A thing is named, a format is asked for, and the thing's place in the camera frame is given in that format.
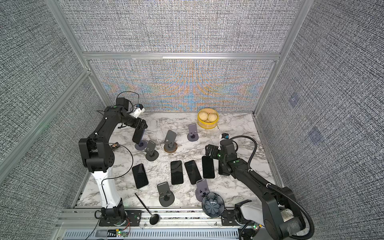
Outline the blue-edged phone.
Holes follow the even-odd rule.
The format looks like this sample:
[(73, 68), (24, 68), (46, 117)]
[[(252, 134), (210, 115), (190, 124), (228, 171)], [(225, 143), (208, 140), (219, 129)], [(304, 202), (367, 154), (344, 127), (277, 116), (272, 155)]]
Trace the blue-edged phone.
[(133, 137), (132, 137), (132, 141), (135, 144), (140, 144), (140, 142), (142, 141), (144, 132), (145, 132), (145, 129), (135, 129)]

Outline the purple-edged black phone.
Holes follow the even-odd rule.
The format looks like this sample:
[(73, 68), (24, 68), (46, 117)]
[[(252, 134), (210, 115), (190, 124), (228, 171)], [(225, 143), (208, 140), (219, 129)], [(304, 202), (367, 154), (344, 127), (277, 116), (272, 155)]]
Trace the purple-edged black phone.
[(200, 171), (195, 161), (186, 162), (185, 168), (186, 168), (190, 183), (192, 185), (195, 185), (198, 181), (202, 179)]

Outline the cracked black phone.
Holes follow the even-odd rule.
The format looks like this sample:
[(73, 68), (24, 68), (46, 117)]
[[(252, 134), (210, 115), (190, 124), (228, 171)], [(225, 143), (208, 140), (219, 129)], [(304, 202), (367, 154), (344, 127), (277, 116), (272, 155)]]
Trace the cracked black phone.
[(182, 161), (171, 162), (171, 182), (172, 185), (181, 185), (184, 183)]

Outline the teal-edged black phone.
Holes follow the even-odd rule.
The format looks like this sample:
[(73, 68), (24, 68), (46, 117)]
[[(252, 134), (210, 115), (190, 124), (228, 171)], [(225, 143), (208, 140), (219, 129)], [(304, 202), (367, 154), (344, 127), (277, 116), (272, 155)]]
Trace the teal-edged black phone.
[(144, 164), (138, 164), (132, 168), (135, 185), (137, 189), (143, 188), (149, 184)]

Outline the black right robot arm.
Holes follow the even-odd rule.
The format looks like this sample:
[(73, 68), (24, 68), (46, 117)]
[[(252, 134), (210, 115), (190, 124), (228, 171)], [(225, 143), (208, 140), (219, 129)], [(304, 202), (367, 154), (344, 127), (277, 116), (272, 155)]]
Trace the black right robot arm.
[[(254, 143), (249, 160), (239, 158), (233, 143), (234, 139), (245, 138)], [(274, 240), (291, 238), (295, 240), (311, 239), (315, 233), (314, 222), (309, 213), (297, 202), (288, 187), (280, 188), (264, 179), (251, 168), (251, 161), (257, 150), (257, 141), (249, 136), (223, 138), (218, 146), (205, 146), (206, 156), (219, 161), (225, 174), (245, 184), (261, 201), (261, 214), (241, 210), (244, 219), (261, 224)]]

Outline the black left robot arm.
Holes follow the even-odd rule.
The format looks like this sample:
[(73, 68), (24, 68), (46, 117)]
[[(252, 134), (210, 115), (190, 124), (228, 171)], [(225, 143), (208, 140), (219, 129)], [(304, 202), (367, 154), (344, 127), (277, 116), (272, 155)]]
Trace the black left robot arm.
[(79, 149), (83, 165), (92, 173), (97, 181), (102, 197), (100, 223), (112, 226), (122, 226), (128, 223), (127, 214), (122, 198), (119, 196), (115, 177), (112, 176), (112, 166), (115, 154), (110, 143), (110, 138), (116, 126), (120, 128), (131, 127), (135, 129), (132, 141), (139, 145), (148, 125), (140, 118), (145, 111), (142, 104), (133, 105), (126, 98), (116, 98), (116, 104), (106, 107), (103, 119), (96, 129), (84, 139), (79, 140)]

